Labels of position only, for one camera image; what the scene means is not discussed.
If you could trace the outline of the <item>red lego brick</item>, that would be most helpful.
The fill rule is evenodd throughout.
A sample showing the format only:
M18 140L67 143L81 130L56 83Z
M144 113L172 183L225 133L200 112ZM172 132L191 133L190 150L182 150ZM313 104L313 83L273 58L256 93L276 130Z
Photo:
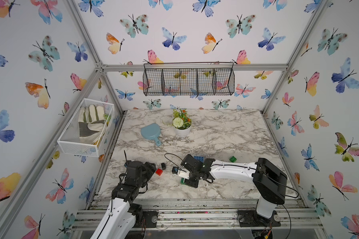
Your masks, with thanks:
M163 173L163 170L158 168L155 173L156 173L158 176L161 176L162 173Z

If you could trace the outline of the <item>cream lego brick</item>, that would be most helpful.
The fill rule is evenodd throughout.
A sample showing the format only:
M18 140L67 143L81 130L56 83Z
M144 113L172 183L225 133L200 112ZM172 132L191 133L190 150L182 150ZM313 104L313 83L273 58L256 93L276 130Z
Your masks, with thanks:
M177 175L181 178L184 178L184 179L189 179L189 174L190 172L188 171L184 171L184 170L180 170L178 171Z

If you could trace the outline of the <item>green lego base brick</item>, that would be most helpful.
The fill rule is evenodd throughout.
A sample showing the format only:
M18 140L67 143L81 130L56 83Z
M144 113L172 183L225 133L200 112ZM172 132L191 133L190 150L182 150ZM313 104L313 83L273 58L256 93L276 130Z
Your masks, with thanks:
M188 179L182 178L180 183L183 185L188 185Z

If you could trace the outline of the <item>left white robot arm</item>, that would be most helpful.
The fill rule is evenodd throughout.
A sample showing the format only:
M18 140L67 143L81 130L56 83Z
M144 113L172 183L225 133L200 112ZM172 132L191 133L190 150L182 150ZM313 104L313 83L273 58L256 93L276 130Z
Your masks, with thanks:
M126 172L113 189L109 206L91 236L93 239L126 239L129 231L143 223L142 206L134 200L156 172L155 164L126 161Z

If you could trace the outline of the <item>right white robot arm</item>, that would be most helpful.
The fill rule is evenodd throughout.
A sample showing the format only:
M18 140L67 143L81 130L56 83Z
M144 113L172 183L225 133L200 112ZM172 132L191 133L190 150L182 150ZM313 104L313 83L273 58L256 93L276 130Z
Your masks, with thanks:
M172 174L183 178L189 187L197 188L200 180L213 183L216 179L254 184L260 193L256 206L256 215L260 218L271 219L276 206L285 203L288 177L266 158L252 163L236 163L211 158L199 161L188 154L180 165L179 169L172 170Z

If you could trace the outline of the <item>light blue lego brick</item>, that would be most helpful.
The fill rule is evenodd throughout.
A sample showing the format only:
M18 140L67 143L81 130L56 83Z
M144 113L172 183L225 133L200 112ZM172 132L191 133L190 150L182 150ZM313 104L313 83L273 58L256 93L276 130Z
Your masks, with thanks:
M204 162L204 157L202 157L202 156L194 156L193 158L200 162Z

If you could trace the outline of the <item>small green lego brick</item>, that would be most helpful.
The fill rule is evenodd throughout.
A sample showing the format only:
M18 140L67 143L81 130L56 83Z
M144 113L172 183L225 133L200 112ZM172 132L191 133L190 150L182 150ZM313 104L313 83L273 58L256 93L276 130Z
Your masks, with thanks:
M232 156L229 161L235 163L237 161L237 158L235 156Z

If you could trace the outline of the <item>white plant pot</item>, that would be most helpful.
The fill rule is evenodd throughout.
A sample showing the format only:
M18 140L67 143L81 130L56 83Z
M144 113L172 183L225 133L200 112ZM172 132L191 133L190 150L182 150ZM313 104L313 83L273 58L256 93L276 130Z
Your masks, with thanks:
M187 129L175 128L175 133L178 137L187 137L190 133L190 130L191 130L191 126L188 127Z

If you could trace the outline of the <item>artificial green plant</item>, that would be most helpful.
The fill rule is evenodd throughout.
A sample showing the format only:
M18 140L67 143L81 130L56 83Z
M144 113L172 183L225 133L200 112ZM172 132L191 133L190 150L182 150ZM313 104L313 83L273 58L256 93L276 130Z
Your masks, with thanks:
M185 130L191 127L192 120L188 117L186 109L173 109L172 125L180 130Z

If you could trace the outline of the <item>grey white work glove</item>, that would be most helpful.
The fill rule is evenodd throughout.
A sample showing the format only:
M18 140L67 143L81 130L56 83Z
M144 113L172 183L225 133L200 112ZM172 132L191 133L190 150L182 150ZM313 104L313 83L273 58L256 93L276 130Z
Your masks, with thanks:
M78 113L80 143L96 145L102 136L106 120L103 106L81 107Z

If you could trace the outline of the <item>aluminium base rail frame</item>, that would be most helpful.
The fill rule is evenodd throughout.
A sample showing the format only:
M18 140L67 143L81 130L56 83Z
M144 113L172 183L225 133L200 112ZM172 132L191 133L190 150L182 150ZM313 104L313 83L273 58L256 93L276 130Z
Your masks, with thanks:
M253 210L257 201L221 199L141 199L143 210L158 214L156 230L239 229L238 211ZM317 229L323 224L315 209L305 208L301 200L286 200L276 208L281 229Z

